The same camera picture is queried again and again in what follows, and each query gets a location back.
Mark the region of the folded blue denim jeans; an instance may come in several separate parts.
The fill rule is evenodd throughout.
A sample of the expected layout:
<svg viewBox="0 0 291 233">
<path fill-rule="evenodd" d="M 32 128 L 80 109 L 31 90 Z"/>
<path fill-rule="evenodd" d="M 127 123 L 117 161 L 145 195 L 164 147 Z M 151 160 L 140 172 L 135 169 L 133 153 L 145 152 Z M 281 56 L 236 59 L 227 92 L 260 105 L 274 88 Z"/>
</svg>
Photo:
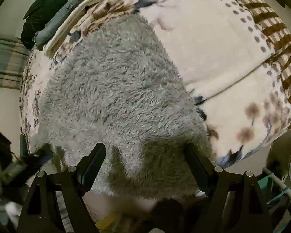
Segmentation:
<svg viewBox="0 0 291 233">
<path fill-rule="evenodd" d="M 68 0 L 65 5 L 59 9 L 49 23 L 46 24 L 45 28 L 36 35 L 35 44 L 37 50 L 43 50 L 44 45 L 55 35 L 57 29 L 83 1 L 85 0 Z"/>
</svg>

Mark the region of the cream folded cloth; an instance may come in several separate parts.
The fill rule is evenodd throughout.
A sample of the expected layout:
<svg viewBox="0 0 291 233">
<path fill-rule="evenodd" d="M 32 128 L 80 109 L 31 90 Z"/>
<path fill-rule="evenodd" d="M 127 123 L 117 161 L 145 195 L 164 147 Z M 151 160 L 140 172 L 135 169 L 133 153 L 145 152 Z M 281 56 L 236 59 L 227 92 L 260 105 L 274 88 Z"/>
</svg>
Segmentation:
<svg viewBox="0 0 291 233">
<path fill-rule="evenodd" d="M 68 34 L 73 25 L 77 23 L 77 21 L 82 18 L 84 14 L 86 14 L 86 7 L 94 5 L 97 3 L 97 1 L 98 0 L 84 0 L 72 11 L 72 13 L 67 17 L 67 19 L 64 20 L 64 22 L 55 32 L 55 35 L 49 40 L 43 49 L 46 56 L 49 58 L 53 57 L 62 41 L 64 41 L 64 35 Z"/>
</svg>

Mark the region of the teal metal rack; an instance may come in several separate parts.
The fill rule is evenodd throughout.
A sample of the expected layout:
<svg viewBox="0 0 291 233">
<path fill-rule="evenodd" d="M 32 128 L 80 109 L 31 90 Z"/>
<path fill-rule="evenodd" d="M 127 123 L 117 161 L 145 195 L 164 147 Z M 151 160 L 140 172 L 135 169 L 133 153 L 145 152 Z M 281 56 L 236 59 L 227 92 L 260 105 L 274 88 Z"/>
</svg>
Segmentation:
<svg viewBox="0 0 291 233">
<path fill-rule="evenodd" d="M 265 196 L 272 232 L 291 232 L 291 179 L 277 168 L 264 167 L 258 184 Z"/>
</svg>

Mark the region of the grey fluffy fleece pant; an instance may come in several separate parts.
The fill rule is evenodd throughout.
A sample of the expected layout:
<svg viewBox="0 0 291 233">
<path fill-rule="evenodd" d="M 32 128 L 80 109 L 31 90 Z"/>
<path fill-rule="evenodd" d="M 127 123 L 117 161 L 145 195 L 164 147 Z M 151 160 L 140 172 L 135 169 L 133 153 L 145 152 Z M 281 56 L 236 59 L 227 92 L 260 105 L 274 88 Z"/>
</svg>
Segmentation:
<svg viewBox="0 0 291 233">
<path fill-rule="evenodd" d="M 74 49 L 39 100 L 31 148 L 52 145 L 76 165 L 103 143 L 92 191 L 111 196 L 191 195 L 197 183 L 182 150 L 211 154 L 205 126 L 161 41 L 142 16 L 104 23 Z"/>
</svg>

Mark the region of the cream floral patterned blanket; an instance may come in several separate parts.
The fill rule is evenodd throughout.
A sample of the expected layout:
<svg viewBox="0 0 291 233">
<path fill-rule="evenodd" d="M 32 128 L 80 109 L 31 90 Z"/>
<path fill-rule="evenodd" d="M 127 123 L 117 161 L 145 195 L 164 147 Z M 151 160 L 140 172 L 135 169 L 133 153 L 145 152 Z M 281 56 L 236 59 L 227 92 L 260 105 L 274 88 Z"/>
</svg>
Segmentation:
<svg viewBox="0 0 291 233">
<path fill-rule="evenodd" d="M 291 128 L 291 33 L 264 0 L 98 0 L 52 58 L 33 48 L 21 86 L 26 134 L 37 133 L 39 100 L 67 57 L 104 23 L 130 14 L 144 17 L 161 41 L 218 163 L 233 165 Z"/>
</svg>

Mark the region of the grey striped curtain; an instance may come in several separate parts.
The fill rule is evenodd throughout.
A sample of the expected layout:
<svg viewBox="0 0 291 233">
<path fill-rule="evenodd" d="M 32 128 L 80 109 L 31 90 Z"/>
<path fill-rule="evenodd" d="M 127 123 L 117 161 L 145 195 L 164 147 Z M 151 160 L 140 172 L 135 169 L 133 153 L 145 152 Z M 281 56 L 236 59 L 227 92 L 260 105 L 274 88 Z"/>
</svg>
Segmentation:
<svg viewBox="0 0 291 233">
<path fill-rule="evenodd" d="M 20 89 L 29 50 L 18 38 L 0 37 L 0 87 Z"/>
</svg>

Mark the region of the dark green folded garment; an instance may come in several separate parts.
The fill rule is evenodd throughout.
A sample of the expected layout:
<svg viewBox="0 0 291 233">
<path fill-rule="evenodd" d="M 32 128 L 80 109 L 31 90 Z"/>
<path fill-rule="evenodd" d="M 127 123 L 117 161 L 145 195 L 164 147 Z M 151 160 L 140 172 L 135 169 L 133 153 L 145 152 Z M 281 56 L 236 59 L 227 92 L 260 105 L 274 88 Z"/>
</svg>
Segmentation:
<svg viewBox="0 0 291 233">
<path fill-rule="evenodd" d="M 37 32 L 44 29 L 53 16 L 68 0 L 35 0 L 27 10 L 23 20 L 25 21 L 21 33 L 21 42 L 27 49 L 35 45 L 33 38 Z"/>
</svg>

